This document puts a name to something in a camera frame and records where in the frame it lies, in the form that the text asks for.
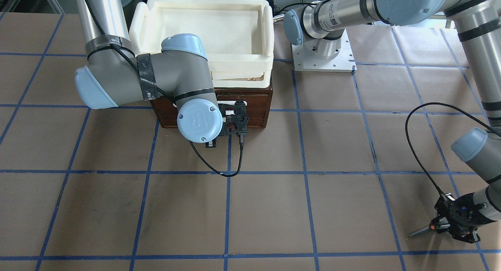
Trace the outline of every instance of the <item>white plastic container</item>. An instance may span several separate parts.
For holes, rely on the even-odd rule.
[[[273,16],[265,0],[148,0],[130,27],[136,54],[160,53],[169,36],[202,39],[214,87],[267,88],[273,66]]]

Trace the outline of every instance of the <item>label on robot arm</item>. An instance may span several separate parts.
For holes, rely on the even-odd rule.
[[[338,2],[333,2],[332,4],[330,4],[329,9],[326,13],[327,13],[328,19],[320,20],[319,21],[320,26],[325,31],[336,30],[336,29],[334,29],[334,27],[341,24],[341,20],[339,19],[339,16],[338,16]]]

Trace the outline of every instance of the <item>tiled floor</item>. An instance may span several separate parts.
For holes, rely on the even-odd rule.
[[[358,71],[332,74],[293,71],[277,25],[268,127],[249,131],[230,179],[147,103],[83,106],[81,34],[75,15],[0,14],[0,270],[500,268],[497,223],[474,245],[407,236],[437,198],[406,144],[408,112],[439,100],[484,119],[454,31],[350,28]],[[426,111],[410,133],[440,186],[484,187],[449,148],[476,125]],[[219,144],[200,151],[235,170],[235,139]]]

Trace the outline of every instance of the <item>white mounting plate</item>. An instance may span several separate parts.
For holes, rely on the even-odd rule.
[[[297,71],[352,72],[357,70],[350,40],[345,30],[341,37],[341,49],[333,60],[313,58],[305,51],[304,45],[292,46],[294,68]]]

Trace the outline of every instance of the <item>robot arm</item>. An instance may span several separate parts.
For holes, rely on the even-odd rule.
[[[174,35],[162,42],[161,53],[134,57],[120,0],[77,0],[77,4],[89,65],[77,70],[75,82],[88,107],[117,107],[173,94],[178,127],[186,139],[206,143],[220,134],[222,114],[199,37]]]
[[[418,23],[437,12],[455,21],[490,125],[501,133],[501,18],[495,0],[324,0],[290,10],[283,18],[293,45],[306,44],[318,53],[320,43],[349,26],[373,21],[390,25]],[[443,194],[435,205],[438,217],[427,230],[449,232],[454,239],[480,241],[478,226],[501,220],[501,137],[475,128],[452,146],[489,186],[453,199]]]

